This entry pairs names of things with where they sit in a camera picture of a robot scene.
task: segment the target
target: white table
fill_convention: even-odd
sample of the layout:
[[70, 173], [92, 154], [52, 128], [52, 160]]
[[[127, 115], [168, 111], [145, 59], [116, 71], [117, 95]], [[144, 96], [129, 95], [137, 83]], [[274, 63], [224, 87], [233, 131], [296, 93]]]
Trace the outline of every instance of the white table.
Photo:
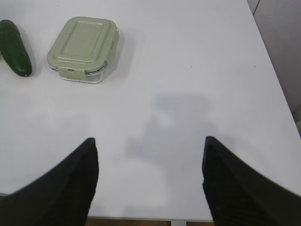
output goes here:
[[[244, 0], [2, 0], [37, 65], [0, 62], [0, 192], [47, 172], [95, 137], [100, 177], [89, 215], [211, 220], [205, 137], [301, 194], [301, 140]], [[74, 16], [120, 29], [111, 75], [64, 81], [46, 55]]]

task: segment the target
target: cucumber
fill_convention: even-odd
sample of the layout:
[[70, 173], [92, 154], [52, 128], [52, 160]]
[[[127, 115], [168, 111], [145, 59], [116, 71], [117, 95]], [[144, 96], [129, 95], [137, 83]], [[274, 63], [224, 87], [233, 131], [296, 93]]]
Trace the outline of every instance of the cucumber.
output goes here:
[[17, 26], [10, 20], [0, 21], [0, 52], [9, 67], [22, 77], [32, 73], [32, 63]]

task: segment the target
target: food container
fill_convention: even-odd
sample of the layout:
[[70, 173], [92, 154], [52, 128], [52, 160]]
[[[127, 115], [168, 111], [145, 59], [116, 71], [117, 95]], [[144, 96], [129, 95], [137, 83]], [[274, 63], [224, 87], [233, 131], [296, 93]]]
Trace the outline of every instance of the food container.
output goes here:
[[114, 22], [74, 17], [65, 24], [49, 51], [49, 67], [65, 80], [98, 83], [114, 59], [118, 40]]

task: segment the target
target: container lid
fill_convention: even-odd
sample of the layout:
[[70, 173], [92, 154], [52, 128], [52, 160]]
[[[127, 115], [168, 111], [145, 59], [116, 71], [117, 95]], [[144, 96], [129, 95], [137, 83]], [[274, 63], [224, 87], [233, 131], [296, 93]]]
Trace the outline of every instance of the container lid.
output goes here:
[[98, 71], [113, 60], [118, 39], [114, 22], [74, 17], [65, 24], [49, 51], [49, 66], [63, 77]]

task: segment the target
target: floor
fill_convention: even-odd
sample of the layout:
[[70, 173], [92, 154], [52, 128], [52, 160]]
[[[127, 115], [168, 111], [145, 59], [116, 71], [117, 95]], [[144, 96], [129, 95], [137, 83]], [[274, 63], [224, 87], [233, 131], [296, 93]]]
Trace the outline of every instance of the floor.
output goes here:
[[[88, 219], [86, 226], [170, 226], [170, 221]], [[187, 226], [214, 226], [214, 224], [187, 222]]]

